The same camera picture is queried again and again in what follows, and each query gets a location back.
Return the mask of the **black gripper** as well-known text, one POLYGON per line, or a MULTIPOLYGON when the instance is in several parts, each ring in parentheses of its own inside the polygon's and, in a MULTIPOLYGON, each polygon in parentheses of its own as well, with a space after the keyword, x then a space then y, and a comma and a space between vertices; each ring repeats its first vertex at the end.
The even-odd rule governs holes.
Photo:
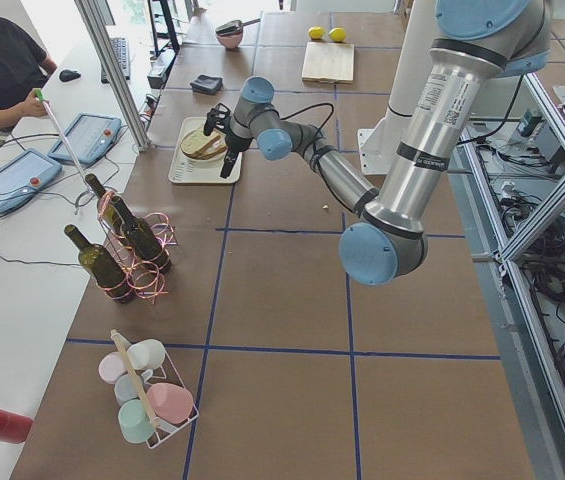
POLYGON ((225 143, 227 145, 227 153, 223 159, 223 166, 220 177, 227 179, 236 164, 237 155, 249 149, 252 138, 250 136, 243 137, 236 134, 231 127, 225 129, 225 143))

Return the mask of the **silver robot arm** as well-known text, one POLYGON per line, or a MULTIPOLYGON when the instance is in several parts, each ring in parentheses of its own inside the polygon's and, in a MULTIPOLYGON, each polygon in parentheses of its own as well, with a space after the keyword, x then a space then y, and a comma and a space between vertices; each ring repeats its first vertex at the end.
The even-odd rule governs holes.
POLYGON ((281 118, 273 85, 262 77, 245 81, 234 108, 212 108, 204 129, 225 136, 224 173, 251 145, 269 160, 300 155, 357 217, 339 241, 344 270, 361 284, 382 285, 425 260, 422 216, 482 85, 541 69, 552 19, 549 1, 415 2, 402 51, 429 73, 407 91, 411 113, 397 142, 381 144, 388 166, 381 187, 356 171, 320 128, 281 118))

